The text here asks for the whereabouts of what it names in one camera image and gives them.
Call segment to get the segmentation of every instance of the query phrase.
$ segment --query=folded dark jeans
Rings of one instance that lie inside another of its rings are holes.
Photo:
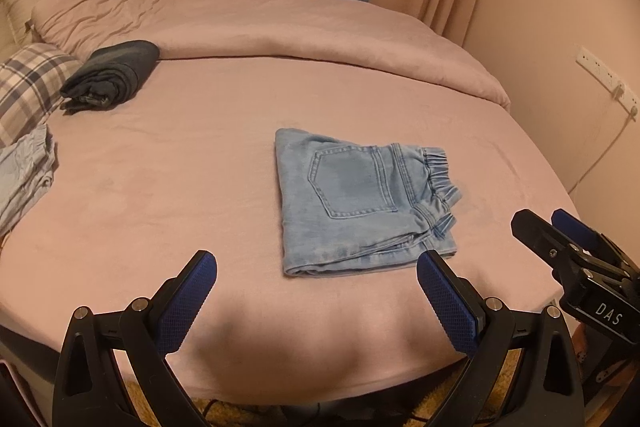
[[[62,109],[77,112],[126,102],[153,71],[160,49],[148,41],[129,41],[101,48],[60,88]]]

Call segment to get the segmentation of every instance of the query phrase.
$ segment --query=pillow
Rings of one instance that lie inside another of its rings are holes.
[[[9,26],[6,6],[0,0],[0,63],[11,57],[18,49],[19,46],[14,41],[14,33]]]
[[[60,100],[80,62],[51,44],[30,44],[0,66],[0,147],[30,133]]]
[[[19,46],[25,46],[33,42],[31,27],[31,10],[39,0],[4,0],[9,16],[9,27],[14,36],[14,41]]]

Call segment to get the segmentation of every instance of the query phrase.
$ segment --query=plaid pillowcase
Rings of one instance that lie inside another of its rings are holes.
[[[0,147],[30,133],[56,108],[80,62],[51,44],[29,44],[0,64]]]

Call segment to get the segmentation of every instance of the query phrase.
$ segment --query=screw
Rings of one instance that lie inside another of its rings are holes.
[[[558,319],[560,315],[562,315],[560,310],[555,306],[549,306],[549,308],[546,309],[546,312],[549,314],[550,317],[553,317],[555,319]]]
[[[613,374],[616,372],[616,370],[618,370],[618,368],[624,363],[624,360],[620,360],[619,362],[616,362],[615,364],[607,367],[606,369],[604,369],[603,371],[599,372],[596,375],[596,382],[600,383],[601,381],[603,381],[605,378],[607,378],[609,375]]]
[[[80,306],[76,311],[74,311],[74,317],[76,319],[84,319],[89,313],[89,308],[85,306]]]
[[[500,299],[489,297],[485,302],[487,307],[494,312],[502,309],[502,301]]]
[[[131,303],[131,308],[135,312],[141,312],[148,306],[148,304],[149,301],[147,299],[145,299],[144,297],[140,297]]]

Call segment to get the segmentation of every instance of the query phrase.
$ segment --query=das logo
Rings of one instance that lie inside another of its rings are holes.
[[[622,313],[616,314],[616,311],[613,308],[611,308],[606,315],[605,315],[605,312],[607,312],[607,305],[605,303],[602,303],[600,306],[598,306],[598,309],[596,310],[596,315],[603,315],[602,320],[606,320],[607,322],[610,322],[612,325],[616,325],[620,322],[620,319],[622,318]]]

